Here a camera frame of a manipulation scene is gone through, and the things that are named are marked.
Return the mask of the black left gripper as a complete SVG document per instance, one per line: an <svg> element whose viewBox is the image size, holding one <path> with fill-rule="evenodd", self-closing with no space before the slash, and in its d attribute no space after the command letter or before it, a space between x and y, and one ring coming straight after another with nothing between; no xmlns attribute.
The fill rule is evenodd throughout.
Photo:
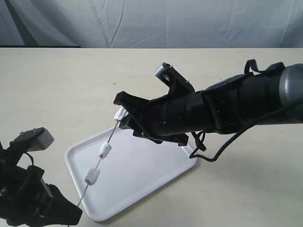
<svg viewBox="0 0 303 227"><path fill-rule="evenodd" d="M11 142L0 149L0 217L8 225L72 225L79 223L82 210L60 190L44 183L44 170L18 166L27 154L26 142Z"/></svg>

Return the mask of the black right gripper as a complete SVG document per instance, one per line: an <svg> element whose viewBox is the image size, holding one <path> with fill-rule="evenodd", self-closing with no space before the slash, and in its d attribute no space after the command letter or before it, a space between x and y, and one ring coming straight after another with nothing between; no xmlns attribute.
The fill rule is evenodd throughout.
<svg viewBox="0 0 303 227"><path fill-rule="evenodd" d="M201 91L179 97L164 95L152 100L122 91L113 104L129 111L121 120L120 129L133 130L135 137L157 144L167 141L185 146L187 133L206 129L206 105Z"/></svg>

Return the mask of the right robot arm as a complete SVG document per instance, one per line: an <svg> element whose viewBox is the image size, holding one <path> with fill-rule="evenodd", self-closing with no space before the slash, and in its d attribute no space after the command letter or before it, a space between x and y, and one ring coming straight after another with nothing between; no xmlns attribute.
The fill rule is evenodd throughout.
<svg viewBox="0 0 303 227"><path fill-rule="evenodd" d="M190 132L233 134L252 122L257 125L295 124L303 121L298 105L283 113L278 110L303 98L303 66L278 62L266 70L245 67L244 73L222 80L204 90L193 86L171 65L163 63L156 77L169 92L152 100L124 91L114 104L128 115L121 129L157 144L164 141L185 146Z"/></svg>

